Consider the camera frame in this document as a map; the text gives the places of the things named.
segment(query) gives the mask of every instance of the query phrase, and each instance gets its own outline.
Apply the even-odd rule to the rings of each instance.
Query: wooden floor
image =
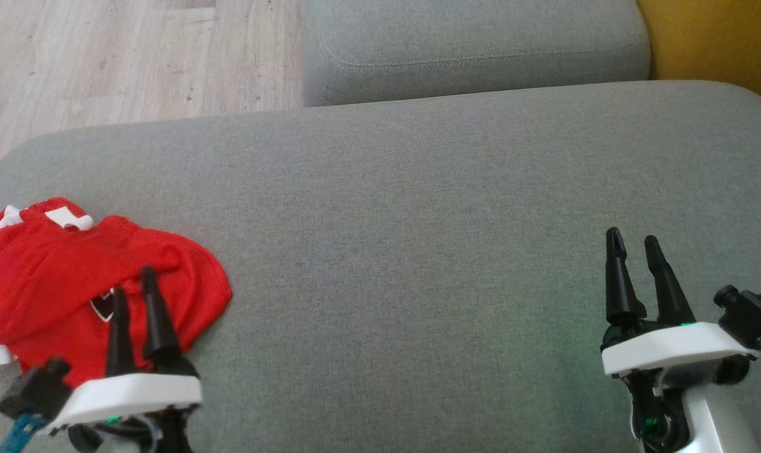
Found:
[[[302,106],[300,0],[0,0],[0,158],[98,124]]]

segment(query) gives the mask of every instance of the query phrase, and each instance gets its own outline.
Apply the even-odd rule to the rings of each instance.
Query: robotic arm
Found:
[[[719,290],[719,324],[697,322],[654,236],[645,240],[657,291],[657,321],[634,295],[624,240],[607,231],[604,372],[627,386],[631,430],[646,452],[760,453],[720,386],[742,381],[761,350],[761,294]]]
[[[139,370],[129,335],[128,301],[113,290],[106,378],[71,390],[62,382],[70,366],[50,358],[18,379],[0,400],[0,412],[15,424],[1,453],[18,453],[34,433],[69,433],[78,451],[191,453],[184,428],[201,405],[201,381],[179,348],[156,275],[142,269],[147,339],[142,355],[153,365]]]

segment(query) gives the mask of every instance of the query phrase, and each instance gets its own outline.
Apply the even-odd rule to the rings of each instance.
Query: sofa cushion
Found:
[[[634,0],[306,0],[307,106],[648,77]]]
[[[700,320],[724,284],[761,292],[761,99],[711,82],[98,127],[0,162],[0,209],[55,195],[227,270],[191,353],[199,453],[632,451],[599,355],[608,227],[653,315],[648,234]],[[761,441],[761,361],[728,392]]]

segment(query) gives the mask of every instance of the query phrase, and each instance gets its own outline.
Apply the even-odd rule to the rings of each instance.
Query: gray sofa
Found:
[[[701,320],[724,284],[761,292],[761,99],[710,82],[96,127],[1,161],[0,210],[56,195],[227,270],[191,353],[199,452],[634,451],[599,356],[607,227],[650,307],[647,234]],[[731,395],[761,444],[761,360]]]
[[[634,0],[307,0],[305,106],[645,80]]]

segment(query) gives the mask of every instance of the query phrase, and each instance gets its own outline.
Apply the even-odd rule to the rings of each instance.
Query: yellow wall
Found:
[[[637,0],[651,78],[725,81],[761,95],[761,0]]]

